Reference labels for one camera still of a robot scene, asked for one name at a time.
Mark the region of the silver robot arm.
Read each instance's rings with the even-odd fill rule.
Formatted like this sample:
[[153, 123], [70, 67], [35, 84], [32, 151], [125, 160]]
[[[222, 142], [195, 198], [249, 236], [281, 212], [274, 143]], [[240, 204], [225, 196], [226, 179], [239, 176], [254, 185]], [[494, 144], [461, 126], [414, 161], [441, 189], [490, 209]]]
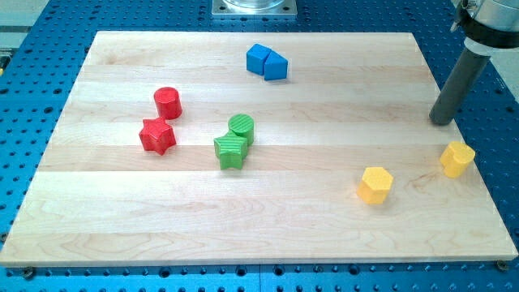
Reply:
[[462, 28], [472, 53], [492, 56], [518, 48], [518, 0], [460, 0], [450, 28]]

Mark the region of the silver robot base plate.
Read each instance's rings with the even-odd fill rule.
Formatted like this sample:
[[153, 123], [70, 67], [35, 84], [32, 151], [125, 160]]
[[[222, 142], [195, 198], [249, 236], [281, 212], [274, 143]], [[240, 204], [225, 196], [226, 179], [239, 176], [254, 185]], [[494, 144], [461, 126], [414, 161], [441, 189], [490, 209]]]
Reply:
[[212, 0], [216, 17], [287, 16], [298, 14], [296, 0]]

